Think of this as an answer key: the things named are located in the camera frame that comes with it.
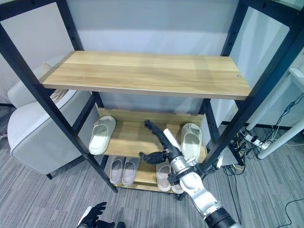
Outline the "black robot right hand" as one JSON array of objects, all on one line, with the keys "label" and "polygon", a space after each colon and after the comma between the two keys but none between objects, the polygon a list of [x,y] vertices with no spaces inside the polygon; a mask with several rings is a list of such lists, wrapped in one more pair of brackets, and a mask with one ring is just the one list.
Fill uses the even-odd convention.
[{"label": "black robot right hand", "polygon": [[156,124],[154,124],[150,120],[145,120],[144,125],[158,137],[164,150],[161,152],[153,152],[150,154],[144,154],[143,152],[139,152],[141,160],[143,160],[147,164],[159,164],[165,162],[167,159],[169,160],[169,162],[171,162],[174,158],[182,156],[182,152],[180,151],[180,149],[178,149],[169,141],[164,132],[161,131]]}]

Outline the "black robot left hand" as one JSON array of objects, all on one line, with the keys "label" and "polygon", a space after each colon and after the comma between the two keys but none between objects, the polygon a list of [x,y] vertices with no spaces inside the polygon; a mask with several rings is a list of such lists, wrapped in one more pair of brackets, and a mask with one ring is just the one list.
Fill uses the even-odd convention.
[{"label": "black robot left hand", "polygon": [[99,220],[99,216],[106,209],[106,205],[107,202],[101,202],[92,207],[89,213],[77,225],[77,228],[114,228],[114,222]]}]

